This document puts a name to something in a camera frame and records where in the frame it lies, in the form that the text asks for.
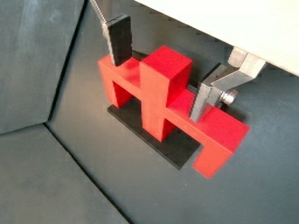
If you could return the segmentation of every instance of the dark gray surface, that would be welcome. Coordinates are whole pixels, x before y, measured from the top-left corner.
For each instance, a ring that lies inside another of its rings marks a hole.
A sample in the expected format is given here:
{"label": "dark gray surface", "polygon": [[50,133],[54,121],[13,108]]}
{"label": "dark gray surface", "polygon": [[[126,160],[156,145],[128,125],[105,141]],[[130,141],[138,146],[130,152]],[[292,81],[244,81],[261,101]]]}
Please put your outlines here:
{"label": "dark gray surface", "polygon": [[1,1],[0,133],[48,120],[82,2]]}
{"label": "dark gray surface", "polygon": [[126,223],[42,125],[0,136],[0,223]]}
{"label": "dark gray surface", "polygon": [[[202,65],[201,71],[224,60],[229,47],[221,42],[180,28],[132,1],[122,4],[138,52],[166,44]],[[98,19],[88,7],[49,125],[134,223],[296,224],[299,78],[268,69],[238,88],[229,113],[233,110],[250,131],[224,168],[205,179],[192,169],[198,152],[177,171],[108,114],[97,69],[106,53]]]}

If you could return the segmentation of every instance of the white panel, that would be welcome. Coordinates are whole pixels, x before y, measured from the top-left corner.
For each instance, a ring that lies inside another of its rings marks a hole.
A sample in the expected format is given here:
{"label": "white panel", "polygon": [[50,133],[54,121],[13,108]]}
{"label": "white panel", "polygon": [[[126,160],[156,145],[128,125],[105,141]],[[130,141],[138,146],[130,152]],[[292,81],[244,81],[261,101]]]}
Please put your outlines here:
{"label": "white panel", "polygon": [[299,75],[297,0],[136,0]]}

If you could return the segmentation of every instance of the metal clamp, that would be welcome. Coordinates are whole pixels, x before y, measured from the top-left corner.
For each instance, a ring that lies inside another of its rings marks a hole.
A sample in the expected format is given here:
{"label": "metal clamp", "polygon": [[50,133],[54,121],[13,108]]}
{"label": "metal clamp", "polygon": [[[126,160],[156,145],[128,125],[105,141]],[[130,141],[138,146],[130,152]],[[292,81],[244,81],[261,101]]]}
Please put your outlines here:
{"label": "metal clamp", "polygon": [[117,0],[89,0],[101,22],[109,55],[114,66],[132,57],[130,17],[121,13]]}
{"label": "metal clamp", "polygon": [[218,106],[222,102],[229,105],[234,101],[238,91],[233,87],[252,81],[266,62],[234,47],[228,63],[229,67],[216,65],[208,78],[198,85],[190,108],[190,119],[194,122],[200,120],[206,104]]}

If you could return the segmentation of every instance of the gray wall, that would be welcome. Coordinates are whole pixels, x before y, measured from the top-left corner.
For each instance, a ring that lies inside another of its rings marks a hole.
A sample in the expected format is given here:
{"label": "gray wall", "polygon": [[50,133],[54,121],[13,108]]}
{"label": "gray wall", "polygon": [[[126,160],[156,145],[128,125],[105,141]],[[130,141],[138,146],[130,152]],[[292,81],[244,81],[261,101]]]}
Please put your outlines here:
{"label": "gray wall", "polygon": [[82,2],[1,1],[0,133],[48,120]]}
{"label": "gray wall", "polygon": [[[194,61],[198,76],[226,59],[229,46],[130,0],[133,48],[168,45]],[[250,127],[212,179],[177,171],[108,114],[97,59],[108,53],[88,6],[50,128],[134,223],[296,224],[299,221],[299,78],[269,66],[228,112]]]}

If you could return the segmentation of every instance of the red plastic object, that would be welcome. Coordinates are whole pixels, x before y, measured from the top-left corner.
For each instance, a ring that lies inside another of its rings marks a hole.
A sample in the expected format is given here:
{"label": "red plastic object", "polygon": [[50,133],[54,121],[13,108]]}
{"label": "red plastic object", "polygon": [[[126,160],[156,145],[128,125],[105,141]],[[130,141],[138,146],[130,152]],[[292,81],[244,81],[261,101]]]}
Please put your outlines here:
{"label": "red plastic object", "polygon": [[185,88],[192,61],[162,46],[141,62],[132,58],[113,66],[106,56],[97,63],[110,103],[120,108],[136,97],[142,128],[158,141],[177,127],[201,143],[193,168],[210,178],[233,155],[248,126],[214,107],[198,122],[189,119],[194,95]]}

